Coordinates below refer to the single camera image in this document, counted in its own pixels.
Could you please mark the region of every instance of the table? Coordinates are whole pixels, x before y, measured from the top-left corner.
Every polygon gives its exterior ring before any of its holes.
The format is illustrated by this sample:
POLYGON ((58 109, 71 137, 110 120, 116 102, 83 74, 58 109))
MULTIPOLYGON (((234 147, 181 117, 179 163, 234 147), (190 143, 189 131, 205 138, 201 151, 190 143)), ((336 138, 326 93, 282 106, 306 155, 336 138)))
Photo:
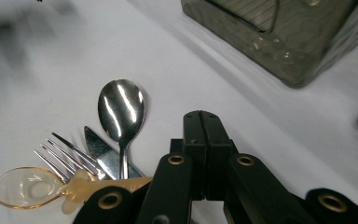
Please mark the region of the table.
MULTIPOLYGON (((329 188, 358 204, 358 47, 293 90, 187 17, 179 0, 0 1, 0 175, 45 167, 33 150, 51 132, 86 148, 103 134, 101 88, 126 78, 144 92, 131 160, 153 175, 187 112, 219 116, 238 150, 261 159, 294 194, 329 188)), ((62 200, 0 205, 0 223, 71 223, 62 200)), ((226 223, 222 203, 193 202, 194 223, 226 223)))

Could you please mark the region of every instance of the fork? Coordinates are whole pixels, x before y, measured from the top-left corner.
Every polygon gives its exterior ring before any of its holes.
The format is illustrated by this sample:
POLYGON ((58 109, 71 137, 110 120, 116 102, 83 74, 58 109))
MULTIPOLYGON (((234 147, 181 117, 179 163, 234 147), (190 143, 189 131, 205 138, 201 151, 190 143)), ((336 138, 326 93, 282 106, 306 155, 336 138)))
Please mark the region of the fork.
POLYGON ((109 179, 109 176, 105 173, 105 171, 101 168, 101 166, 98 164, 96 160, 94 160, 91 156, 86 154, 83 150, 75 146, 74 144, 70 143, 69 141, 65 140, 61 136, 57 135, 56 133, 52 133, 57 139, 59 139, 61 142, 63 142, 66 146, 71 148, 75 154, 78 155, 85 163, 87 163, 89 166, 92 167, 90 169, 87 164, 84 164, 82 161, 76 159, 74 156, 72 156, 67 150, 65 150, 63 147, 55 143, 50 138, 47 138, 46 141, 54 146, 56 149, 58 149, 62 155, 65 157, 65 159, 72 162, 74 166, 72 166, 68 161, 66 161, 63 157, 59 156, 54 150, 52 150, 50 147, 41 144, 40 146, 46 150, 47 153, 49 153, 52 157, 54 157, 69 173, 66 173, 63 171, 58 165, 56 165, 54 162, 52 162, 50 159, 48 159, 46 156, 44 156, 41 152, 34 150, 34 153, 36 153, 37 156, 40 157, 53 171, 56 175, 58 175, 64 183, 69 183, 71 180, 71 177, 75 174, 76 170, 78 169, 84 169, 88 171, 94 178, 92 180, 102 180, 102 179, 109 179))

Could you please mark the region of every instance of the silver spoon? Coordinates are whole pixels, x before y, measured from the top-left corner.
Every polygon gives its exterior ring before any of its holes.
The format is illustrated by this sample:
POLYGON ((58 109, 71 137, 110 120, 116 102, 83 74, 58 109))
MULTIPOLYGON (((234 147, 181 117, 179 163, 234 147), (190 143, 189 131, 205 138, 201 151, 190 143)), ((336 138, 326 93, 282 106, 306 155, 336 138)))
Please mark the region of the silver spoon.
POLYGON ((120 147, 120 178, 127 179, 128 146, 144 122, 144 97, 139 88, 126 79, 111 81, 101 90, 98 114, 107 135, 120 147))

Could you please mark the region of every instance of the spoon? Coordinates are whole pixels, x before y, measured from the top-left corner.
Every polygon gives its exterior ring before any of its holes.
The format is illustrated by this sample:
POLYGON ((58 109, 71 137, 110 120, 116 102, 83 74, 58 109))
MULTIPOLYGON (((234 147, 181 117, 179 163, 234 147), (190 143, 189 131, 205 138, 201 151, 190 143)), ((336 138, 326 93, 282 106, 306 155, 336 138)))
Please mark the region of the spoon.
POLYGON ((71 214, 99 189, 115 186, 133 193, 151 180, 151 177, 140 177, 90 181, 90 176, 87 171, 79 169, 65 185, 57 175, 44 168, 16 168, 0 177, 0 204, 9 208, 31 209, 65 197, 62 211, 71 214))
POLYGON ((120 178, 127 179, 129 177, 128 146, 144 122, 144 97, 131 81, 126 79, 111 81, 101 90, 98 114, 107 135, 118 143, 120 178))

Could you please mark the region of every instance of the knife blade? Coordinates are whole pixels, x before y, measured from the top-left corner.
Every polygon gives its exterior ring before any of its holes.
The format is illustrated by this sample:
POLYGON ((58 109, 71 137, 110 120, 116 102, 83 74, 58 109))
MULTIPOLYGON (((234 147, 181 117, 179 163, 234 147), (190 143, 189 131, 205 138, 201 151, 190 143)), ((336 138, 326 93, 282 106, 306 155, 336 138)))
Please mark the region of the knife blade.
MULTIPOLYGON (((104 140, 88 126, 84 127, 86 143, 89 154, 94 158, 103 170, 112 178, 120 177, 120 157, 116 150, 109 146, 104 140)), ((132 164, 129 164, 131 178, 142 177, 132 164)))

